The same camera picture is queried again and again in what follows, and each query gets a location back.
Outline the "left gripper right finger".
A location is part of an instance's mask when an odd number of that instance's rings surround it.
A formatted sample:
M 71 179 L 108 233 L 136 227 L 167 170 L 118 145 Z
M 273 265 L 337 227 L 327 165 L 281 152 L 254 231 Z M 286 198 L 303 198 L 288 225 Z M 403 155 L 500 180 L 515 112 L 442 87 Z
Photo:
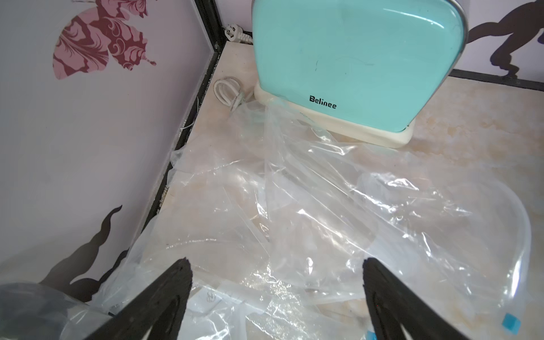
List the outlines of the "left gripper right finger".
M 377 339 L 466 339 L 378 259 L 365 259 L 366 303 Z

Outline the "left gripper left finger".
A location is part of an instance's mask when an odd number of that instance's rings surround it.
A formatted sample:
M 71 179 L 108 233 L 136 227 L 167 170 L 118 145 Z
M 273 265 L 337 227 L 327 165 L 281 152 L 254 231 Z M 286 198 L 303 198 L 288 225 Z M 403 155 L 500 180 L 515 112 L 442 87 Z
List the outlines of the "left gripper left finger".
M 177 339 L 192 283 L 189 260 L 178 260 L 87 339 Z

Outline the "blue-zip zip-top bag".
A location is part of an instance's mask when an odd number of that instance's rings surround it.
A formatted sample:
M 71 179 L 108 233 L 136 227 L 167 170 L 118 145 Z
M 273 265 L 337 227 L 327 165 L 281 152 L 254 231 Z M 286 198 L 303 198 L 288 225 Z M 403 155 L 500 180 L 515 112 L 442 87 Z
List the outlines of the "blue-zip zip-top bag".
M 179 339 L 374 339 L 368 316 L 282 300 L 229 281 L 198 280 Z

